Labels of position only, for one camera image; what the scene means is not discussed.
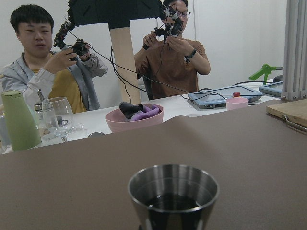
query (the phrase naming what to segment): wooden cutting board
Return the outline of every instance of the wooden cutting board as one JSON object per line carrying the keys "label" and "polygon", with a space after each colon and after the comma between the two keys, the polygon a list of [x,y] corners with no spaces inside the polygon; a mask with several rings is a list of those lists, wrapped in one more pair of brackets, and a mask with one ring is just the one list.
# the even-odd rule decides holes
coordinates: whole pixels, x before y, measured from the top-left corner
{"label": "wooden cutting board", "polygon": [[267,112],[279,118],[285,114],[289,121],[307,127],[307,99],[268,105]]}

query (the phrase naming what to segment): glasses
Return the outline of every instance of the glasses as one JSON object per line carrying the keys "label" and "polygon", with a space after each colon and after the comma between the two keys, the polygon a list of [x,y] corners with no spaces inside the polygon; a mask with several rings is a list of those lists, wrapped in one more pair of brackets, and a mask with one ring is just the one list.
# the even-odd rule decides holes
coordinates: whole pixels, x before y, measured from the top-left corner
{"label": "glasses", "polygon": [[180,15],[181,15],[182,18],[189,18],[190,14],[191,14],[188,11],[184,11],[184,12],[176,11],[176,13],[177,13],[178,17],[180,17]]}

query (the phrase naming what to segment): wine glass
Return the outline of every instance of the wine glass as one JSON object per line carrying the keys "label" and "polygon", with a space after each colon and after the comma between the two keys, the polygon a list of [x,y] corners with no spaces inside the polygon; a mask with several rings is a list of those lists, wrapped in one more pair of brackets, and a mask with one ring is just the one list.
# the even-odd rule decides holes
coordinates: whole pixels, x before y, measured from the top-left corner
{"label": "wine glass", "polygon": [[66,97],[43,100],[43,118],[50,133],[60,137],[64,142],[73,127],[73,113]]}

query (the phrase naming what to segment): man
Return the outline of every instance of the man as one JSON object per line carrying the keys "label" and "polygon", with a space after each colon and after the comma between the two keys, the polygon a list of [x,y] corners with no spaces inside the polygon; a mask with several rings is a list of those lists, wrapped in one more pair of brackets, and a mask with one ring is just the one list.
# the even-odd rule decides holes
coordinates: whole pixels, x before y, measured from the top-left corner
{"label": "man", "polygon": [[[197,72],[201,75],[210,73],[210,63],[203,45],[198,41],[182,38],[182,32],[186,28],[190,15],[188,0],[165,0],[163,5],[167,8],[171,6],[183,25],[178,37],[168,36],[166,44],[159,42],[154,31],[151,31],[143,39],[143,44],[149,48],[147,50],[141,48],[134,56],[137,72],[154,80],[148,81],[146,77],[143,77],[149,99],[196,92],[198,90]],[[167,18],[163,22],[172,23],[173,21]]]}
{"label": "man", "polygon": [[37,5],[22,5],[11,15],[11,25],[24,53],[2,71],[3,90],[19,90],[33,108],[45,98],[67,97],[74,113],[99,109],[92,78],[107,73],[107,66],[90,52],[77,57],[72,49],[52,53],[51,15]]}

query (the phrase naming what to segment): pink cup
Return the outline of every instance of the pink cup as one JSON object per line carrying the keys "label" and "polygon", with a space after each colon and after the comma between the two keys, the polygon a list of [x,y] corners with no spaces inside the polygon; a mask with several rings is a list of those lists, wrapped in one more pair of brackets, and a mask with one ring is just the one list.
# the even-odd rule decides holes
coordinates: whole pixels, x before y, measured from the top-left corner
{"label": "pink cup", "polygon": [[248,106],[248,99],[245,97],[232,97],[226,100],[227,110],[239,109]]}

